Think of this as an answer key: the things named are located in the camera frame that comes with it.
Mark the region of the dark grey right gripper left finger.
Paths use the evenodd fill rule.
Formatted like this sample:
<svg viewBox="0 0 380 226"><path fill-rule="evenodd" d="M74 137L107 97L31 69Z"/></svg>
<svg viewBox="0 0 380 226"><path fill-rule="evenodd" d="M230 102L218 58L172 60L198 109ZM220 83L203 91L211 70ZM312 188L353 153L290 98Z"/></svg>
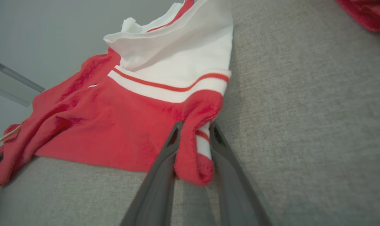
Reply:
<svg viewBox="0 0 380 226"><path fill-rule="evenodd" d="M121 226L170 226L174 197L174 164L183 126L173 126L151 169L126 211Z"/></svg>

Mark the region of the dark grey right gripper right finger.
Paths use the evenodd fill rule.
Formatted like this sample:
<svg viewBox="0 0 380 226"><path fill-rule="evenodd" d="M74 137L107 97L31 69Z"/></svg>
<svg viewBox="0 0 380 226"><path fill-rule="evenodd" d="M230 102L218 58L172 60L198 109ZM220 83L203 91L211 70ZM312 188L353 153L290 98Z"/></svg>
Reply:
<svg viewBox="0 0 380 226"><path fill-rule="evenodd" d="M233 150L216 122L210 126L210 147L218 181L220 220L223 226L271 226Z"/></svg>

